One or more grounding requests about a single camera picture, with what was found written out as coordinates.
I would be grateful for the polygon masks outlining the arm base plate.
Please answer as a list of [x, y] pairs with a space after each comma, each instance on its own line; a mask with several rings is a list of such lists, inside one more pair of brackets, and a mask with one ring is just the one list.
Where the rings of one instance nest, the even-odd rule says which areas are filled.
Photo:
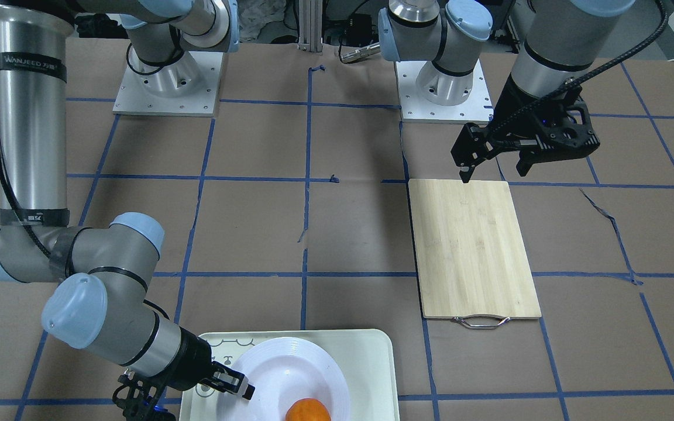
[[471, 74], [441, 74], [430, 61], [395, 63], [405, 123], [489, 123], [494, 114], [479, 61]]
[[216, 113], [224, 53], [187, 51], [161, 70], [145, 65], [133, 50], [128, 57], [115, 114], [213, 117]]

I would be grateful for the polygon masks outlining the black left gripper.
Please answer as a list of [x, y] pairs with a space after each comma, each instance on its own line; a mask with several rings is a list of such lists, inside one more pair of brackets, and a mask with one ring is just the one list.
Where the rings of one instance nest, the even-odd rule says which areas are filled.
[[586, 102], [577, 86], [556, 98], [540, 101], [508, 77], [494, 108], [494, 119], [485, 127], [465, 123], [451, 155], [463, 183], [475, 168], [504, 151], [519, 151], [517, 171], [527, 175], [538, 163], [583, 159], [601, 142], [592, 127]]

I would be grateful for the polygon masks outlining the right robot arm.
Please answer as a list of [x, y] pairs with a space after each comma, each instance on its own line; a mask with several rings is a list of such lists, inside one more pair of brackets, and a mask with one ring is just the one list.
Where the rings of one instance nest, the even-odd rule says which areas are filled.
[[248, 378], [146, 302], [165, 238], [142, 213], [106, 229], [70, 226], [66, 200], [66, 40], [80, 13], [120, 13], [137, 74], [181, 69], [191, 51], [236, 51], [235, 1], [0, 1], [0, 281], [58, 282], [43, 330], [126, 368], [112, 401], [130, 420], [172, 420], [166, 388], [204, 385], [250, 400]]

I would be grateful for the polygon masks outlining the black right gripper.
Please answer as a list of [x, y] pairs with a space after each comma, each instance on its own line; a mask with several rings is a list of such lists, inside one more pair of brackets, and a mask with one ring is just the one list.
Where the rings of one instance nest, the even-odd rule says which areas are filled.
[[244, 373], [212, 361], [211, 346], [180, 327], [160, 327], [128, 366], [133, 376], [121, 375], [112, 395], [127, 420], [174, 420], [157, 406], [171, 387], [184, 391], [196, 384], [251, 401], [255, 387]]

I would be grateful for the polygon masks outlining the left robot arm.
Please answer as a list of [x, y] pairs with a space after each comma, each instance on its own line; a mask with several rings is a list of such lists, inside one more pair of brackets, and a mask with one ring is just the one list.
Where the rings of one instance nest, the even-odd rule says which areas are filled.
[[[516, 151], [517, 171], [578, 160], [600, 142], [581, 98], [581, 85], [599, 74], [597, 54], [631, 1], [536, 1], [527, 31], [492, 120], [466, 123], [451, 149], [460, 178], [497, 155]], [[473, 70], [493, 30], [489, 10], [476, 1], [390, 1], [377, 19], [388, 61], [422, 61], [417, 86], [432, 103], [455, 106], [474, 84]]]

